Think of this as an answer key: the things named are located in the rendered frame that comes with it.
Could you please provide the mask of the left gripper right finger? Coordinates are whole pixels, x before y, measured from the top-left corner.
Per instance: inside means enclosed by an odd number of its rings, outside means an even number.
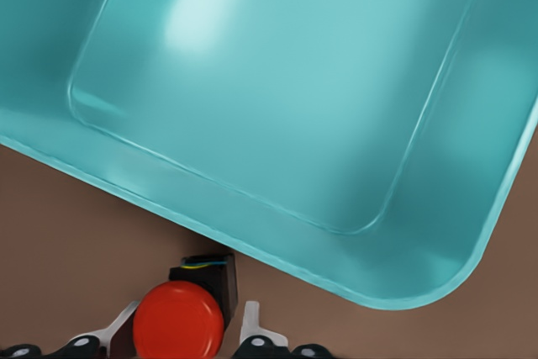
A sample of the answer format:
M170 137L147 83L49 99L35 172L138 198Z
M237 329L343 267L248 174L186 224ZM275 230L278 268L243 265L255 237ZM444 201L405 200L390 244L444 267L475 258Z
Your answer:
M240 328L240 344L231 359L329 359L329 350L314 343L291 349L285 335L260 325L260 304L247 301Z

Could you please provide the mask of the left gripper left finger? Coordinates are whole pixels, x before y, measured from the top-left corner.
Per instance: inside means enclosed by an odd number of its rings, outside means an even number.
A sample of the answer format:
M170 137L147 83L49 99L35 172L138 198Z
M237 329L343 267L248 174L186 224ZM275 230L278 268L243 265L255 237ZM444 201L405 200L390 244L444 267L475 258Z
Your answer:
M0 359L134 359L133 325L139 304L131 302L109 326L76 335L51 353L37 345L17 344L0 349Z

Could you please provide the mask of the red button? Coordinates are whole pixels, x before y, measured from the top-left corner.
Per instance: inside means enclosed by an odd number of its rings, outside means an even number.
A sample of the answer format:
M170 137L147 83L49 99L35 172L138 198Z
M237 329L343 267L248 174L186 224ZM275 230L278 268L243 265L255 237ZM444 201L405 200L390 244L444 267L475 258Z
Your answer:
M136 305L107 359L213 359L237 305L232 253L184 257Z

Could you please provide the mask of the blue storage box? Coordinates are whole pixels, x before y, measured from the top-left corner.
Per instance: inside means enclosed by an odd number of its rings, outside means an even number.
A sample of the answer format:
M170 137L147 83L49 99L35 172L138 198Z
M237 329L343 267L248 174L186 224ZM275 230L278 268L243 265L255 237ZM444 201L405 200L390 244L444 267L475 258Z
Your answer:
M0 0L0 144L356 304L480 262L538 0Z

